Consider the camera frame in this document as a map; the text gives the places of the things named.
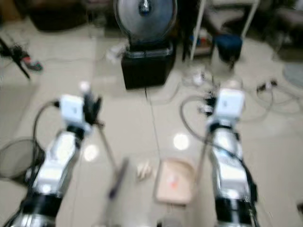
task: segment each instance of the robotic arm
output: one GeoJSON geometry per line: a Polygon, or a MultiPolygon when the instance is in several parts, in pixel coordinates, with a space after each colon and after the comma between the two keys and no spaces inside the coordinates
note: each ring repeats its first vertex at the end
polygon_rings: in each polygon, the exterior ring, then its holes
{"type": "Polygon", "coordinates": [[[46,152],[32,187],[18,213],[5,227],[54,227],[60,204],[68,189],[82,141],[97,123],[101,99],[96,102],[89,84],[81,85],[83,97],[63,95],[57,102],[66,129],[58,134],[46,152]]]}
{"type": "Polygon", "coordinates": [[[243,105],[242,91],[221,89],[207,123],[213,143],[210,159],[218,227],[259,226],[255,209],[257,186],[243,162],[235,130],[243,105]]]}

